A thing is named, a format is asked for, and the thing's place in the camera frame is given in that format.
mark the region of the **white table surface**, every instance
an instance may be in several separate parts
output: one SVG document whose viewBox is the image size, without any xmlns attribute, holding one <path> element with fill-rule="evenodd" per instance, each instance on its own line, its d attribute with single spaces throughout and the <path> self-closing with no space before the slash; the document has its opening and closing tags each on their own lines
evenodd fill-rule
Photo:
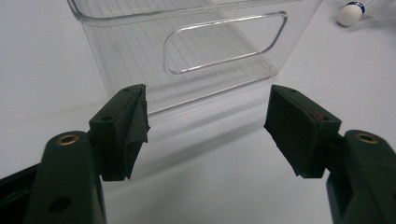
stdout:
<svg viewBox="0 0 396 224">
<path fill-rule="evenodd" d="M 271 84 L 396 148 L 396 7 L 352 28 L 325 0 L 280 74 L 150 120 L 131 181 L 105 183 L 109 223 L 332 223 L 325 181 L 296 177 L 262 125 Z M 66 1 L 0 0 L 0 178 L 88 131 L 107 100 Z"/>
</svg>

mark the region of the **transparent container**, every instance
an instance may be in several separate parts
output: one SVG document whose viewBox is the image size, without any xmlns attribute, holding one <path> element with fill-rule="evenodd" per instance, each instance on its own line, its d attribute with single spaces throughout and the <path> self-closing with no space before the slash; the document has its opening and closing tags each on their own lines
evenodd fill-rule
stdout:
<svg viewBox="0 0 396 224">
<path fill-rule="evenodd" d="M 275 76 L 321 0 L 68 0 L 108 94 L 155 115 Z"/>
</svg>

